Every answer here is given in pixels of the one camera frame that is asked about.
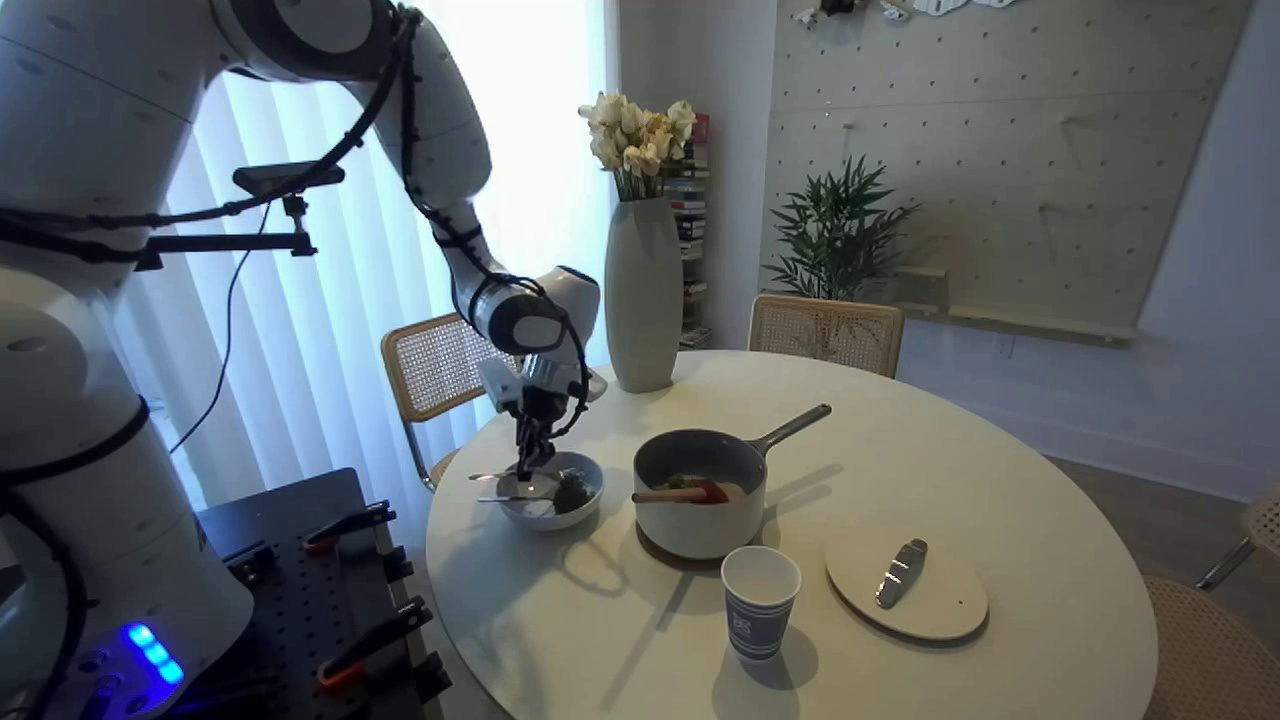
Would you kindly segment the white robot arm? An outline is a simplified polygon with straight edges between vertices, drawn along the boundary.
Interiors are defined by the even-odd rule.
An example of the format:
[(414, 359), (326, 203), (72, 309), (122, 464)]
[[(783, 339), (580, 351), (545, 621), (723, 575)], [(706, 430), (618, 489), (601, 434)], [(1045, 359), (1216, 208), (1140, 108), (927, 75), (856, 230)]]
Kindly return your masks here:
[(470, 84), (401, 0), (0, 0), (6, 514), (31, 600), (6, 633), (22, 720), (94, 700), (165, 712), (249, 627), (252, 592), (205, 538), (149, 398), (106, 327), (165, 240), (165, 195), (215, 75), (330, 81), (361, 100), (478, 336), (526, 365), (522, 450), (585, 395), (597, 283), (504, 272), (472, 212), (487, 138)]

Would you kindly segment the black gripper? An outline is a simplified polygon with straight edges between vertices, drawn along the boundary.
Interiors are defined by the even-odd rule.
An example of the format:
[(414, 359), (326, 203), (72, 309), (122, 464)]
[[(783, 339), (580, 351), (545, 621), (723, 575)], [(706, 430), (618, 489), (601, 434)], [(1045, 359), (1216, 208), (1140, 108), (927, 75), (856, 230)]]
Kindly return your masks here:
[(570, 413), (566, 392), (526, 388), (515, 409), (515, 477), (529, 480), (532, 472), (549, 472), (558, 448), (549, 445), (558, 418)]

